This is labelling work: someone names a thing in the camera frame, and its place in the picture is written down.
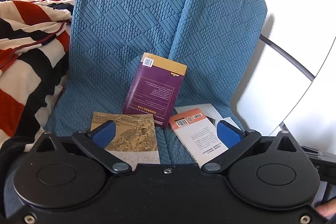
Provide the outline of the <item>person's right hand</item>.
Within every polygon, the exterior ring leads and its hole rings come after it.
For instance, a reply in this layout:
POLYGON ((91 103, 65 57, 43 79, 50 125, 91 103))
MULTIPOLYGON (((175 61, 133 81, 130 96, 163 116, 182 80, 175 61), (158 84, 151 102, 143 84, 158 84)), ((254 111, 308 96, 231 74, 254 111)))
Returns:
POLYGON ((330 200, 327 203, 318 205, 316 211, 325 218, 332 217, 336 213, 336 199, 330 200))

